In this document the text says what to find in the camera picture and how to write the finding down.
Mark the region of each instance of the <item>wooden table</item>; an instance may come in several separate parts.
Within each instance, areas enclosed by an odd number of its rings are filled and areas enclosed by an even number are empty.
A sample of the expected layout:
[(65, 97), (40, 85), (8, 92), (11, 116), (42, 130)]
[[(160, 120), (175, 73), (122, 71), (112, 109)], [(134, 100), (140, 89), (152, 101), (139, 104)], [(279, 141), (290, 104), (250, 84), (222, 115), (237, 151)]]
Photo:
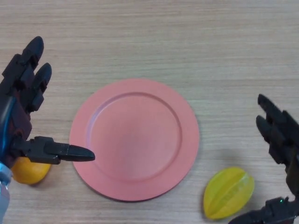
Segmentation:
[(1, 0), (0, 68), (36, 35), (53, 75), (32, 136), (68, 142), (80, 105), (116, 80), (146, 77), (182, 94), (201, 129), (189, 175), (169, 193), (118, 203), (92, 192), (70, 162), (35, 187), (12, 182), (6, 224), (201, 224), (209, 178), (241, 166), (256, 180), (242, 211), (290, 195), (255, 117), (258, 93), (299, 119), (298, 0)]

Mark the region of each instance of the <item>yellow fruit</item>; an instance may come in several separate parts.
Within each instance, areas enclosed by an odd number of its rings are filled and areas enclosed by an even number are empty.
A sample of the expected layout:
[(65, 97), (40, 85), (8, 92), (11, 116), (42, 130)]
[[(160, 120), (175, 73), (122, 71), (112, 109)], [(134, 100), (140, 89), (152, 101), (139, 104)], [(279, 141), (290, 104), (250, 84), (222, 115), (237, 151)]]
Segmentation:
[(235, 214), (251, 198), (254, 179), (239, 167), (219, 171), (208, 183), (204, 194), (204, 212), (209, 219)]
[(20, 157), (12, 167), (13, 179), (19, 183), (35, 184), (48, 173), (51, 165), (31, 162), (26, 157)]

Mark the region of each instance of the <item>pink plate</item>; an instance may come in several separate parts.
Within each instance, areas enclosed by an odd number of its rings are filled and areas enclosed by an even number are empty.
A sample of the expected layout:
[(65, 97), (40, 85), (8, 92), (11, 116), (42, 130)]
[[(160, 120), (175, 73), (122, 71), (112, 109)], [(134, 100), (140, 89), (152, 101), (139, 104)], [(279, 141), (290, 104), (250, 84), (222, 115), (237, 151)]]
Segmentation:
[(170, 87), (128, 79), (85, 101), (70, 143), (95, 153), (95, 161), (74, 162), (87, 185), (113, 199), (141, 201), (167, 192), (188, 173), (199, 127), (191, 107)]

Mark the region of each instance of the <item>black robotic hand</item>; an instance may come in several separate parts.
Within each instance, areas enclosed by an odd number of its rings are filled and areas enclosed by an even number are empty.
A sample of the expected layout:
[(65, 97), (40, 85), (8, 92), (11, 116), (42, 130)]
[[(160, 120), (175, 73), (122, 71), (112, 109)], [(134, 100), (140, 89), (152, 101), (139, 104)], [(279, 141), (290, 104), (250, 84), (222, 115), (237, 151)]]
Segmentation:
[(4, 72), (0, 83), (0, 162), (11, 168), (17, 157), (32, 162), (59, 164), (61, 160), (92, 161), (90, 150), (56, 143), (49, 137), (27, 141), (32, 126), (30, 113), (43, 102), (43, 93), (51, 79), (52, 69), (46, 63), (34, 75), (43, 54), (43, 40), (34, 38), (22, 54), (16, 54)]
[(274, 161), (285, 165), (286, 184), (295, 200), (289, 202), (288, 197), (268, 200), (260, 210), (236, 217), (229, 224), (292, 224), (299, 214), (299, 125), (264, 95), (258, 96), (258, 104), (266, 112), (266, 119), (258, 116), (257, 128), (269, 143)]

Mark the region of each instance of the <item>table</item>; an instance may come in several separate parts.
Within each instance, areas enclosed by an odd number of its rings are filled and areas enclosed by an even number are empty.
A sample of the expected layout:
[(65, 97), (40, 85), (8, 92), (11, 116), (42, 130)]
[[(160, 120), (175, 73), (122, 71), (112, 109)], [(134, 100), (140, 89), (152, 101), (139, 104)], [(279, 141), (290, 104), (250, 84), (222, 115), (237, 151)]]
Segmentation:
[(242, 212), (290, 195), (284, 167), (268, 155), (255, 118), (263, 93), (299, 119), (297, 0), (2, 0), (0, 68), (36, 35), (53, 74), (32, 114), (31, 136), (68, 142), (80, 105), (111, 82), (146, 77), (165, 83), (196, 113), (201, 143), (188, 176), (143, 203), (103, 198), (70, 162), (30, 187), (12, 182), (5, 224), (199, 224), (209, 178), (241, 166), (256, 180)]

